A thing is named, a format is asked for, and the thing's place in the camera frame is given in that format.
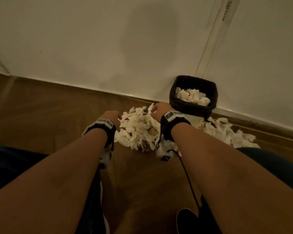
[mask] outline black wrist strap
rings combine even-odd
[[[163,134],[165,140],[174,142],[171,130],[180,122],[185,122],[191,125],[191,123],[185,118],[184,114],[179,111],[169,111],[168,113],[165,113],[160,119],[160,136]]]
[[[113,122],[106,119],[98,119],[96,122],[92,123],[90,126],[88,126],[85,131],[82,133],[82,135],[87,134],[90,130],[94,128],[101,128],[105,130],[107,133],[107,142],[104,146],[104,148],[107,148],[110,144],[112,144],[112,147],[114,147],[114,135],[116,131],[116,126]]]

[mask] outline white wall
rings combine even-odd
[[[293,0],[241,0],[205,78],[218,107],[293,130]]]
[[[11,74],[168,100],[194,75],[220,0],[0,0]]]

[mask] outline hand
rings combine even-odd
[[[119,111],[106,111],[98,119],[109,119],[111,122],[114,123],[114,125],[116,126],[116,129],[118,129],[119,126],[121,125],[121,122],[117,118],[121,119],[121,115],[119,114]]]
[[[160,119],[162,118],[162,116],[169,111],[174,111],[170,104],[159,102],[155,104],[152,108],[151,117],[153,117],[156,121],[160,123]]]

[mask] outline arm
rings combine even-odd
[[[159,103],[151,114],[160,122],[173,110]],[[171,130],[223,233],[293,233],[293,190],[222,141],[179,123]]]
[[[117,117],[100,118],[118,128]],[[74,233],[106,141],[92,129],[0,189],[0,233]]]

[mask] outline black shoe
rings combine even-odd
[[[177,213],[176,225],[178,234],[197,234],[198,218],[190,209],[184,208]]]

